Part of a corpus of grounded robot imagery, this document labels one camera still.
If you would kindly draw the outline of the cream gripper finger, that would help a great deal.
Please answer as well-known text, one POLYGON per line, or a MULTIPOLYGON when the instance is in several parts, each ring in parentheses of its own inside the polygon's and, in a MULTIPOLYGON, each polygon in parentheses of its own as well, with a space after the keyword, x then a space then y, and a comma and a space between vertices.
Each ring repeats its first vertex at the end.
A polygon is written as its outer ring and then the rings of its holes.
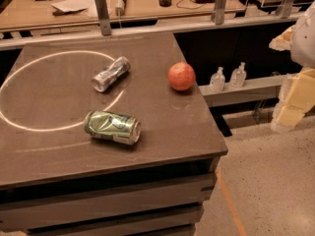
POLYGON ((292 31, 293 26, 287 28, 280 35, 272 39, 272 41, 269 43, 269 47, 277 51, 290 50, 292 31))
POLYGON ((303 67, 283 80, 271 128, 278 133, 293 130, 305 114, 315 106, 315 70, 303 67))

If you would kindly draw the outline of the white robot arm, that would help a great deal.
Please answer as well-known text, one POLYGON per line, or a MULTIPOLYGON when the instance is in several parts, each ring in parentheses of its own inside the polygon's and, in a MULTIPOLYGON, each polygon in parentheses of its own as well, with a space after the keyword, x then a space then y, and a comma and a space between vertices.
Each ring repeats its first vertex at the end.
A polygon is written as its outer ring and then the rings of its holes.
POLYGON ((315 2, 296 23, 273 38, 269 47, 290 52, 291 60, 302 69, 283 80, 271 128, 278 133, 291 131, 315 106, 315 2))

